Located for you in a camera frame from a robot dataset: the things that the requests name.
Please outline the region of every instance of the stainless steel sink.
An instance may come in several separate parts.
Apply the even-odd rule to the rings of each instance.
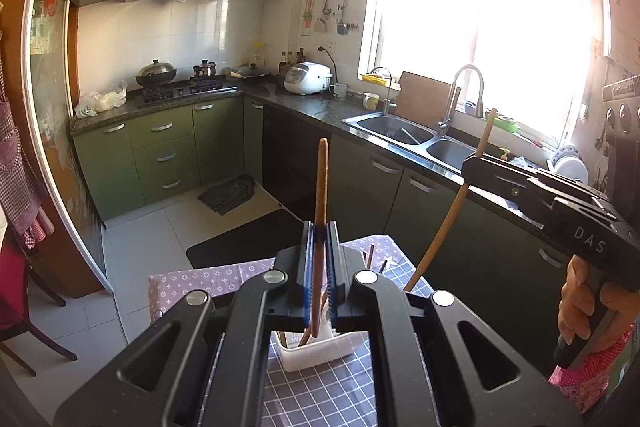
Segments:
[[[463,143],[453,141],[449,138],[437,140],[427,147],[427,154],[440,160],[446,165],[450,165],[456,171],[462,169],[462,162],[467,156],[473,154],[475,149]]]
[[[434,136],[425,127],[394,116],[367,118],[367,120],[360,122],[360,127],[406,145],[420,145],[428,142]]]

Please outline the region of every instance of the cutting board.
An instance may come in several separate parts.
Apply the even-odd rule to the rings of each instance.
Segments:
[[[394,100],[398,104],[395,114],[434,129],[445,112],[450,87],[446,82],[403,71],[400,76],[401,90]],[[454,107],[459,95],[460,88],[457,87]]]

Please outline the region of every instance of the pot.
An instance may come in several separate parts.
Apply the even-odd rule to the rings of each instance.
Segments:
[[[136,82],[142,87],[155,87],[168,84],[175,78],[177,69],[168,62],[159,62],[154,59],[153,64],[145,66],[136,75]]]
[[[216,76],[216,63],[202,60],[202,64],[196,64],[193,67],[193,76],[195,78],[211,78]]]
[[[251,64],[248,68],[238,68],[238,71],[229,71],[229,76],[240,78],[241,80],[263,80],[271,74],[269,68],[259,68],[255,64]]]

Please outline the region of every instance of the mug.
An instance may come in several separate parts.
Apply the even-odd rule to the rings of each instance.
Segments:
[[[378,94],[366,92],[362,99],[362,107],[364,109],[369,109],[370,111],[375,111],[378,107],[378,100],[380,100],[380,96]]]
[[[329,92],[333,93],[335,98],[344,98],[347,96],[347,84],[332,84],[329,86]]]

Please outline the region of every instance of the plastic bag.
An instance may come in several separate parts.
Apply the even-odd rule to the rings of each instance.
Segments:
[[[116,89],[104,94],[95,91],[84,93],[74,109],[76,117],[97,116],[99,112],[123,105],[127,100],[127,83],[123,80],[119,81]]]

